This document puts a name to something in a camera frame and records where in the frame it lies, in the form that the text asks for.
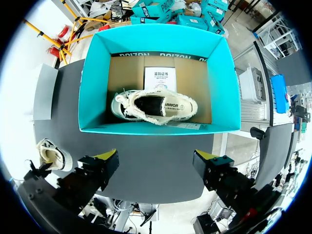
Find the yellow tripod stand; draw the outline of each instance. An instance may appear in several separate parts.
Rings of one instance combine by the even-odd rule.
[[[66,7],[66,9],[75,17],[75,21],[74,21],[74,24],[73,24],[73,28],[72,28],[72,31],[71,31],[71,34],[70,34],[70,37],[69,37],[69,41],[65,44],[59,44],[58,42],[56,42],[55,40],[51,39],[49,36],[47,36],[46,34],[44,34],[42,31],[40,31],[38,28],[36,28],[34,25],[32,25],[30,22],[28,22],[27,20],[24,20],[23,22],[28,25],[30,28],[32,28],[33,30],[35,30],[37,33],[38,33],[38,36],[42,36],[43,38],[45,38],[46,40],[48,40],[49,42],[51,42],[52,44],[54,44],[58,50],[59,50],[59,54],[60,54],[60,58],[62,58],[64,60],[64,63],[67,65],[67,61],[65,59],[65,54],[68,54],[68,55],[72,55],[72,53],[69,52],[69,49],[70,49],[70,45],[74,42],[77,42],[77,41],[80,41],[82,39],[85,39],[85,38],[90,38],[92,37],[93,35],[88,35],[88,36],[85,36],[85,37],[81,37],[81,38],[78,38],[78,39],[75,39],[75,40],[72,40],[72,36],[74,34],[74,29],[75,29],[75,26],[76,26],[76,23],[78,22],[80,24],[79,28],[86,22],[81,22],[81,20],[90,20],[90,21],[99,21],[99,22],[103,22],[103,23],[108,23],[108,21],[106,20],[101,20],[101,19],[93,19],[93,18],[85,18],[85,17],[77,17],[77,15],[73,12],[73,10],[67,5],[67,3],[65,2],[65,0],[60,0],[64,6]]]

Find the white sneaker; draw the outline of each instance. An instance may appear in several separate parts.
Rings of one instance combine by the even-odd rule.
[[[184,121],[197,113],[197,103],[193,99],[164,88],[125,91],[115,96],[111,108],[118,118],[145,120],[157,125],[172,120]]]
[[[48,139],[41,140],[37,149],[40,153],[40,164],[52,162],[47,170],[70,171],[73,167],[72,157],[65,150],[60,150],[53,142]]]

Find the cardboard insert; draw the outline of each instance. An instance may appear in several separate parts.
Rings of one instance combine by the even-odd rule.
[[[142,90],[144,67],[175,67],[176,90],[193,98],[198,112],[188,120],[194,123],[211,124],[211,102],[208,84],[207,63],[194,59],[162,56],[111,57],[106,99],[106,123],[124,122],[111,112],[115,93],[127,90]]]

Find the gray table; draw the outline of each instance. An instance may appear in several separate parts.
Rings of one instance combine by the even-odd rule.
[[[291,123],[267,128],[263,139],[260,140],[260,164],[256,189],[262,189],[280,173],[286,162],[291,137]]]
[[[59,69],[51,120],[36,120],[36,141],[51,139],[73,157],[116,148],[120,166],[103,196],[140,203],[173,203],[201,196],[203,183],[193,169],[194,149],[212,152],[213,135],[123,136],[82,133],[78,127],[78,96],[84,60]],[[55,171],[64,177],[68,173]]]

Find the teal shoe box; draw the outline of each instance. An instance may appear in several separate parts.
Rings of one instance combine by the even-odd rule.
[[[133,8],[136,17],[162,17],[173,6],[174,0],[159,0],[153,2],[152,0],[141,0]]]
[[[178,9],[172,12],[172,16],[177,16],[179,13],[183,14],[183,12],[184,12],[183,9]]]
[[[201,2],[202,7],[205,7],[207,4],[216,6],[223,11],[228,11],[228,4],[227,0],[203,0]]]
[[[221,21],[224,18],[225,11],[221,10],[220,8],[217,8],[216,6],[212,5],[203,5],[201,13],[204,15],[205,12],[210,12],[215,20]]]
[[[105,113],[110,108],[106,106],[106,97],[111,57],[157,53],[175,57],[189,55],[182,58],[196,59],[206,64],[211,124],[200,124],[199,129],[190,129],[169,124],[158,126],[148,122],[105,122]],[[222,36],[197,28],[157,23],[117,27],[94,34],[84,63],[79,91],[78,124],[82,132],[159,136],[231,132],[240,129],[240,112],[234,62],[227,41]]]
[[[208,31],[219,35],[224,34],[224,29],[218,21],[214,19],[211,13],[207,12],[204,15],[205,23],[208,25]]]
[[[166,23],[171,19],[171,11],[167,12],[163,17],[150,17],[140,18],[131,16],[131,24],[142,24],[142,23]]]
[[[188,27],[198,28],[202,30],[208,29],[205,20],[200,17],[178,15],[178,17],[176,18],[176,22],[179,25],[184,25]]]

